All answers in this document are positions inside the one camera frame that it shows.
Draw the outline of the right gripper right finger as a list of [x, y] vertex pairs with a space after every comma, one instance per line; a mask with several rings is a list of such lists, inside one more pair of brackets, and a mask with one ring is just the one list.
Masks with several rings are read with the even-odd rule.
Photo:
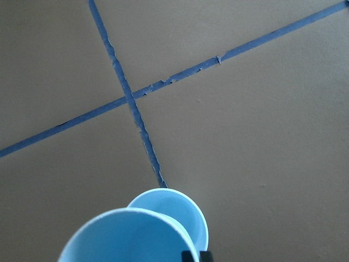
[[213, 256], [210, 251], [200, 251], [200, 262], [213, 262]]

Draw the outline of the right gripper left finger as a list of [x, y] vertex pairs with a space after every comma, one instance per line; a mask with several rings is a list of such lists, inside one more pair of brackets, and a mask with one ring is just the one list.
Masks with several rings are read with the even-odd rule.
[[181, 253], [182, 262], [192, 262], [192, 255], [190, 251], [183, 251]]

